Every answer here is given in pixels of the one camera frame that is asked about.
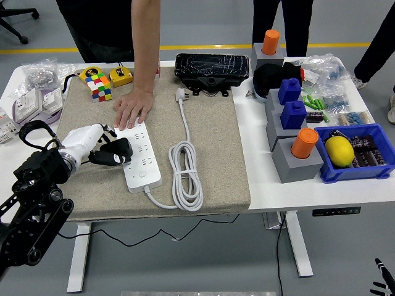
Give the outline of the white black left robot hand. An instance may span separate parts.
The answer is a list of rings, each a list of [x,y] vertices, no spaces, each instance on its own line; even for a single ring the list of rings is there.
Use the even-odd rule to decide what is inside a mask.
[[[133,150],[127,138],[118,138],[115,131],[102,124],[93,124],[74,129],[62,141],[59,150],[65,163],[72,171],[77,171],[82,160],[117,166],[131,161]]]

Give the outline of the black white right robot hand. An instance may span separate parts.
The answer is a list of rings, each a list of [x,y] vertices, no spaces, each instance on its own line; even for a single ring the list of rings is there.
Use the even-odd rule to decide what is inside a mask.
[[[375,263],[381,273],[384,283],[373,281],[373,285],[381,290],[370,289],[370,293],[373,295],[394,295],[393,276],[379,258],[375,258]]]

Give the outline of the person's left hand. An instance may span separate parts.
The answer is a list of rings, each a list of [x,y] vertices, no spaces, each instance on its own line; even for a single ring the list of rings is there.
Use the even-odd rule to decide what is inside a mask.
[[[153,91],[134,88],[131,92],[119,96],[114,102],[114,127],[119,130],[131,129],[135,122],[145,121],[154,103]]]

